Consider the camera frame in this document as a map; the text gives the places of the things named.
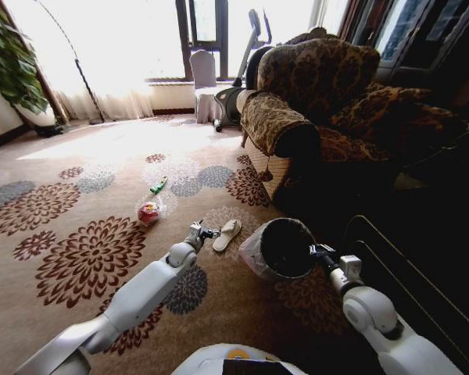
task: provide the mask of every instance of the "carpet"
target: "carpet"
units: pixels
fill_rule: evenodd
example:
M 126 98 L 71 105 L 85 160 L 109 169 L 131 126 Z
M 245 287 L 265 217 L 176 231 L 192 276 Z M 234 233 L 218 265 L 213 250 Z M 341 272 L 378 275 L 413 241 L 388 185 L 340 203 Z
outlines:
M 242 221 L 226 252 L 207 241 L 198 263 L 138 327 L 89 358 L 92 373 L 167 374 L 196 349 L 251 345 L 308 373 L 348 373 L 373 352 L 342 316 L 316 268 L 293 282 L 259 279 L 239 245 L 275 209 L 240 147 L 192 115 L 79 127 L 40 139 L 29 132 L 0 148 L 0 373 L 11 373 L 70 324 L 89 320 L 152 260 L 204 219 Z M 136 207 L 157 195 L 149 228 Z

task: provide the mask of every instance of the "window frame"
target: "window frame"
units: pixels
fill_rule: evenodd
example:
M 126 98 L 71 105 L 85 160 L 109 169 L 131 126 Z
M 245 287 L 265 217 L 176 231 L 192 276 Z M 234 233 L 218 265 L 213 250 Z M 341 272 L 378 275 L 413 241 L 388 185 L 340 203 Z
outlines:
M 186 10 L 186 2 L 189 2 L 189 12 L 191 14 L 192 40 L 189 41 L 188 31 L 188 12 Z M 175 0 L 177 10 L 177 23 L 179 26 L 179 37 L 181 39 L 182 62 L 184 64 L 184 77 L 160 77 L 148 78 L 145 80 L 149 83 L 160 82 L 193 82 L 193 72 L 189 58 L 192 52 L 199 49 L 206 51 L 219 52 L 220 56 L 220 72 L 217 77 L 218 81 L 227 81 L 234 79 L 227 75 L 227 0 L 216 0 L 216 40 L 215 41 L 198 41 L 196 37 L 196 18 L 194 0 Z

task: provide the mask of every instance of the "sofa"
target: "sofa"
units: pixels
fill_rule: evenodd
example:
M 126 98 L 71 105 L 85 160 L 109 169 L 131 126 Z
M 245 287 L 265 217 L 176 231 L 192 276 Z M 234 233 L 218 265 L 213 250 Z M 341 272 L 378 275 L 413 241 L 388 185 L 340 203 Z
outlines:
M 387 191 L 467 123 L 431 92 L 373 78 L 380 56 L 316 28 L 266 50 L 238 98 L 245 150 L 276 206 Z

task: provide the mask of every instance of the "white chair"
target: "white chair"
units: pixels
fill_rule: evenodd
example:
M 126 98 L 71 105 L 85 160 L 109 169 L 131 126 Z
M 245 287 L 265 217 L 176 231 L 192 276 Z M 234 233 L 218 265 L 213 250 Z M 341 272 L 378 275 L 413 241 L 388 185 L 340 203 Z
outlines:
M 197 123 L 208 123 L 222 116 L 222 108 L 214 99 L 218 91 L 216 62 L 209 52 L 197 51 L 189 58 L 195 80 L 195 114 Z

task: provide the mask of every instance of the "green leaves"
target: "green leaves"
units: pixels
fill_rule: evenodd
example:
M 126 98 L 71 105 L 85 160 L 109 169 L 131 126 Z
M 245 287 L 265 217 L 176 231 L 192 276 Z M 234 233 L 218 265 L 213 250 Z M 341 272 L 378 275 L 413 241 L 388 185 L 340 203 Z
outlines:
M 45 99 L 37 79 L 34 52 L 29 51 L 9 25 L 0 9 L 0 93 L 11 104 L 18 104 L 34 113 L 44 112 Z

